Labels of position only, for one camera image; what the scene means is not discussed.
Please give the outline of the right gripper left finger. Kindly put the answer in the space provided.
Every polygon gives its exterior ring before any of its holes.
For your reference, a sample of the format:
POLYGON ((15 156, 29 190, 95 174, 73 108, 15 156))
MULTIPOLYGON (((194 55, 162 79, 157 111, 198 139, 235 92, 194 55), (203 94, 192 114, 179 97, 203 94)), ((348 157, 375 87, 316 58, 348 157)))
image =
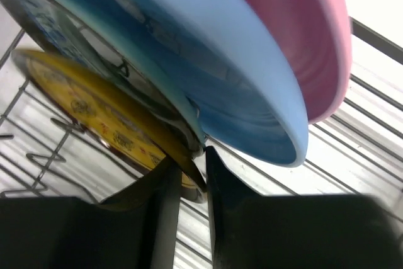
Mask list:
POLYGON ((99 204, 1 200, 2 268, 172 268, 181 170, 164 159, 99 204))

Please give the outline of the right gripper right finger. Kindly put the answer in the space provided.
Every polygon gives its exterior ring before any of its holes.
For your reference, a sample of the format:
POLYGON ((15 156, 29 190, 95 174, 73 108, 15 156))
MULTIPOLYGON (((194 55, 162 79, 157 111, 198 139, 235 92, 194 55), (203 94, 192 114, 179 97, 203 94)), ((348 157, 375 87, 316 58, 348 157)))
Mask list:
POLYGON ((368 195, 263 196, 205 151, 214 268, 401 268, 395 224, 368 195))

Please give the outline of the yellow patterned glass plate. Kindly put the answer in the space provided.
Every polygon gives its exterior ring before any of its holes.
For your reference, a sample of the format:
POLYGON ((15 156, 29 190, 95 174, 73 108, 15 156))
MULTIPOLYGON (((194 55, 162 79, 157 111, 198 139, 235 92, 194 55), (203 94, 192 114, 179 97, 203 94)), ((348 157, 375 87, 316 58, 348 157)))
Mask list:
POLYGON ((145 173, 171 158, 182 170, 183 198, 204 203, 207 185, 191 151, 144 105, 114 84, 63 56, 16 49, 17 68, 66 115, 145 173))

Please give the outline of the metal wire dish rack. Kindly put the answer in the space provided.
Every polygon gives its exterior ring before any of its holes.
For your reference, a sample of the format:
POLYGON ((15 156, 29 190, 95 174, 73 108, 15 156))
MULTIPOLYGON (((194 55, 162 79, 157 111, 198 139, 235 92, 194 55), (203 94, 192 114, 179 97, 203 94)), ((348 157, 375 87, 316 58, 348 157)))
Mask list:
MULTIPOLYGON (((99 202, 138 180, 131 168, 73 127, 11 62, 34 41, 1 12, 1 197, 75 195, 99 202)), ((368 65, 353 66, 349 92, 313 124, 303 165, 276 168, 210 137, 223 162, 261 194, 372 194, 402 231, 402 90, 368 65)))

